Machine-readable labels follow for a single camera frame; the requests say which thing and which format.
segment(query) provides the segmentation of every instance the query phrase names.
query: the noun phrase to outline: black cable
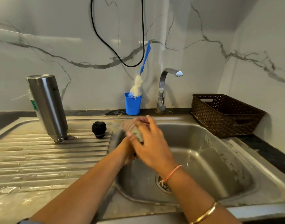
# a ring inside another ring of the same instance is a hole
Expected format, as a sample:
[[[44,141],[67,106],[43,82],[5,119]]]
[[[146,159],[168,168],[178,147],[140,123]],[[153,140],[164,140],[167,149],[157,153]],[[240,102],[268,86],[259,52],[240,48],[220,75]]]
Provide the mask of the black cable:
[[[99,34],[97,33],[96,28],[95,28],[95,24],[94,24],[94,19],[93,19],[93,0],[91,0],[91,2],[90,2],[90,17],[91,17],[91,19],[92,19],[93,28],[94,28],[94,31],[95,31],[97,37],[98,37],[105,45],[107,45],[108,48],[110,48],[110,49],[115,53],[115,55],[118,57],[118,59],[121,61],[121,63],[122,63],[123,65],[125,65],[125,66],[127,66],[127,67],[136,67],[136,66],[138,66],[138,65],[142,62],[142,60],[143,60],[143,58],[144,58],[144,56],[145,56],[145,31],[144,31],[144,25],[143,25],[143,0],[142,0],[143,56],[142,56],[142,59],[140,60],[140,62],[139,62],[138,64],[136,64],[136,65],[133,65],[133,66],[125,64],[125,63],[122,61],[122,59],[118,56],[118,54],[116,53],[116,51],[115,51],[110,45],[108,45],[108,44],[99,36]]]

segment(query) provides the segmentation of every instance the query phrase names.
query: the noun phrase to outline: fingernail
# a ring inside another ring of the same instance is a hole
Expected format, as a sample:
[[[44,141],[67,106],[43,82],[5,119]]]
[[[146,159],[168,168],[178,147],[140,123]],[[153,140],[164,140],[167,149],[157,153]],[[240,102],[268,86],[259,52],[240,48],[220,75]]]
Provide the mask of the fingernail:
[[[131,133],[131,132],[127,132],[127,133],[126,133],[126,136],[127,136],[127,137],[131,137],[131,136],[132,136],[132,133]]]

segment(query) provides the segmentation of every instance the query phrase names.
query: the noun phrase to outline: faucet spout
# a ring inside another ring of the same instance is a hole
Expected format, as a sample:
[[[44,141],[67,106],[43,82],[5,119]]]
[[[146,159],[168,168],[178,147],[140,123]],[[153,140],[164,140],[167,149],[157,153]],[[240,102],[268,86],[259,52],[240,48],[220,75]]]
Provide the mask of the faucet spout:
[[[164,93],[165,78],[167,76],[167,73],[171,73],[175,77],[180,77],[183,75],[182,71],[178,71],[172,68],[166,68],[163,70],[159,80],[159,92],[158,92],[158,100],[156,108],[157,113],[162,113],[166,109],[166,106],[164,105],[163,93]]]

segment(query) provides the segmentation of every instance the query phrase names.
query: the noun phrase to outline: white bristles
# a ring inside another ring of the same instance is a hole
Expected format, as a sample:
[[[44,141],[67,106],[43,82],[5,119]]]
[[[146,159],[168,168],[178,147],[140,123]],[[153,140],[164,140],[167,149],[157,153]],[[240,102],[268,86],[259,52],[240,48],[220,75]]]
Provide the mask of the white bristles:
[[[142,86],[143,80],[139,75],[137,75],[134,79],[134,83],[134,86],[130,90],[130,94],[132,94],[133,97],[139,97],[142,94],[140,87]]]

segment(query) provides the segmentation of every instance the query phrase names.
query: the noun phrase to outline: sink drain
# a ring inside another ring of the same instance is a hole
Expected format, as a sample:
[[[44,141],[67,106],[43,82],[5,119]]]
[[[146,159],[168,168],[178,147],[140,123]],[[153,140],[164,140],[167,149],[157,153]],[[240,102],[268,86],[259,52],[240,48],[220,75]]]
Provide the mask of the sink drain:
[[[162,180],[162,178],[156,174],[156,177],[155,177],[155,182],[156,182],[156,185],[157,187],[164,193],[166,194],[172,194],[169,186],[166,184],[166,183],[163,183],[163,185],[160,184],[160,181]]]

